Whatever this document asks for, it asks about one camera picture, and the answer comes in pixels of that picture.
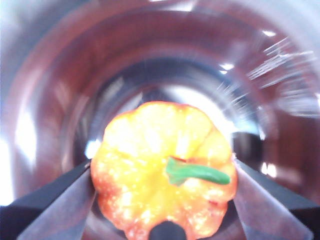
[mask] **stainless steel bowl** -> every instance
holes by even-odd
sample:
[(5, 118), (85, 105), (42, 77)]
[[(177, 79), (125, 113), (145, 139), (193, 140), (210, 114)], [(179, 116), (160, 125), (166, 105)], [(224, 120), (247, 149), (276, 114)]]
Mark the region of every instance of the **stainless steel bowl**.
[[(241, 161), (320, 203), (316, 0), (67, 2), (4, 38), (12, 200), (91, 158), (115, 115), (163, 100), (204, 110)], [(102, 236), (124, 238), (93, 206), (83, 239)]]

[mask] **bell pepper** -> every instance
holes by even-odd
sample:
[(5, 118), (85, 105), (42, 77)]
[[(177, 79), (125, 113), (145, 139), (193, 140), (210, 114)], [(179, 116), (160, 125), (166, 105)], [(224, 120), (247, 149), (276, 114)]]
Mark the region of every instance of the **bell pepper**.
[(147, 102), (116, 116), (91, 161), (102, 214), (129, 240), (163, 221), (188, 240), (212, 236), (237, 189), (232, 150), (201, 110)]

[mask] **black object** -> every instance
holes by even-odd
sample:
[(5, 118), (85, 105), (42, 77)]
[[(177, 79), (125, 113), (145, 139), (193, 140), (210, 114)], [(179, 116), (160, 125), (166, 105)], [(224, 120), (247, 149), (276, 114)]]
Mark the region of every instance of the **black object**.
[[(235, 161), (239, 186), (243, 186), (244, 189), (238, 188), (234, 203), (247, 239), (287, 239), (267, 233), (265, 229), (257, 228), (256, 219), (265, 219), (265, 213), (263, 217), (255, 217), (255, 221), (250, 221), (250, 219), (248, 221), (248, 216), (252, 215), (252, 211), (261, 216), (261, 207), (252, 207), (254, 204), (260, 205), (261, 203), (267, 206), (269, 212), (272, 212), (272, 208), (276, 206), (276, 210), (273, 211), (274, 215), (270, 215), (271, 219), (279, 220), (285, 216), (289, 219), (290, 224), (295, 225), (296, 231), (303, 235), (301, 239), (312, 239), (312, 233), (307, 227), (312, 230), (315, 240), (320, 239), (317, 226), (320, 219), (320, 207), (317, 204), (267, 179), (241, 161)], [(95, 196), (89, 167), (89, 161), (83, 162), (54, 182), (17, 199), (9, 206), (1, 207), (1, 239), (80, 239)], [(222, 239), (223, 234), (219, 235), (220, 230), (209, 239)], [(150, 239), (184, 240), (186, 235), (180, 226), (166, 221), (152, 229)]]
[(0, 208), (0, 237), (15, 240), (18, 235), (70, 187), (88, 168), (85, 161), (52, 183)]

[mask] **green stem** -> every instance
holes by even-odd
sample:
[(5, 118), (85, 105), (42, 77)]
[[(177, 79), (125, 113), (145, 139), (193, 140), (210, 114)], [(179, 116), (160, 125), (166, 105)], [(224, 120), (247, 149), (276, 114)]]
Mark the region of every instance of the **green stem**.
[(172, 156), (168, 158), (165, 171), (169, 176), (169, 182), (177, 186), (183, 184), (188, 178), (207, 180), (222, 185), (230, 183), (230, 177), (224, 172), (208, 166), (185, 163)]

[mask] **reflective metal surface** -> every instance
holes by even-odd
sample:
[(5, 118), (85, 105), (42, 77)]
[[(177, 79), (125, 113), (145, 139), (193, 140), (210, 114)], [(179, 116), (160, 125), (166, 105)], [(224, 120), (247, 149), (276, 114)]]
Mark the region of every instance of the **reflective metal surface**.
[(87, 169), (17, 239), (81, 239), (94, 198), (95, 188)]
[[(319, 204), (316, 2), (51, 1), (1, 56), (6, 188), (51, 182), (113, 116), (166, 100), (204, 110), (241, 161)], [(83, 238), (102, 236), (124, 238), (94, 206)]]
[(252, 180), (239, 165), (237, 172), (239, 185), (234, 204), (247, 240), (314, 239), (313, 233), (305, 225)]

